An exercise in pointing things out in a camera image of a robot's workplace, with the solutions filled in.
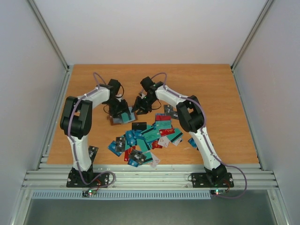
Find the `brown leather card holder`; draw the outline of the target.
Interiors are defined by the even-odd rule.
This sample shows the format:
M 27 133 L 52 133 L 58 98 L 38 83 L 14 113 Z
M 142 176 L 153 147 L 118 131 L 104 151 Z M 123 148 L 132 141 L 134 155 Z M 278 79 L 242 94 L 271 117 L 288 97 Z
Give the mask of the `brown leather card holder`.
M 136 116 L 135 112 L 132 112 L 131 106 L 128 107 L 127 112 L 124 112 L 117 117 L 112 117 L 110 115 L 110 111 L 108 111 L 108 112 L 109 112 L 108 118 L 110 119 L 110 124 L 112 126 L 120 125 L 120 124 L 127 124 L 127 123 L 134 122 L 137 120 L 137 116 Z

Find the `teal striped card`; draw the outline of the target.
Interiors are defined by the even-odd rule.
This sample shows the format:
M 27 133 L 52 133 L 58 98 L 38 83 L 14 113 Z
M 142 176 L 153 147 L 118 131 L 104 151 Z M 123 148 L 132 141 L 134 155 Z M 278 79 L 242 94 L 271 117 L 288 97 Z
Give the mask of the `teal striped card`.
M 129 123 L 132 120 L 134 120 L 134 117 L 130 113 L 127 113 L 127 112 L 122 113 L 121 118 L 122 118 L 122 122 L 124 124 Z

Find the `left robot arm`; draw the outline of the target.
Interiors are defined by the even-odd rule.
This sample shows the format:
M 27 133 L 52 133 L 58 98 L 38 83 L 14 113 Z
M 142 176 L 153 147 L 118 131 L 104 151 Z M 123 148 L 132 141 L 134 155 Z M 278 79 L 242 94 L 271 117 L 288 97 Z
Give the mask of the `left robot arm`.
M 99 105 L 109 107 L 108 114 L 113 119 L 121 119 L 123 113 L 129 113 L 128 104 L 117 94 L 122 85 L 111 79 L 108 84 L 98 84 L 92 91 L 79 97 L 66 98 L 60 119 L 60 128 L 67 136 L 73 155 L 72 174 L 84 187 L 93 184 L 95 176 L 92 160 L 88 152 L 88 134 L 92 126 L 92 111 Z

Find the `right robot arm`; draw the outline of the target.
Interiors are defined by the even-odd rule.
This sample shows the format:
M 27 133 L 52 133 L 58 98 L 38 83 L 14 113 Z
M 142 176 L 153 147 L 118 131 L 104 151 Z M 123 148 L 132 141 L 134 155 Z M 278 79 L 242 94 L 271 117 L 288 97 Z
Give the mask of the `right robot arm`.
M 147 114 L 152 111 L 152 105 L 157 100 L 176 108 L 182 129 L 191 135 L 202 156 L 208 183 L 212 187 L 219 185 L 227 169 L 221 164 L 221 159 L 210 141 L 206 128 L 206 115 L 197 97 L 182 95 L 163 82 L 154 83 L 148 76 L 143 78 L 140 84 L 146 94 L 139 94 L 136 97 L 132 111 L 138 115 Z

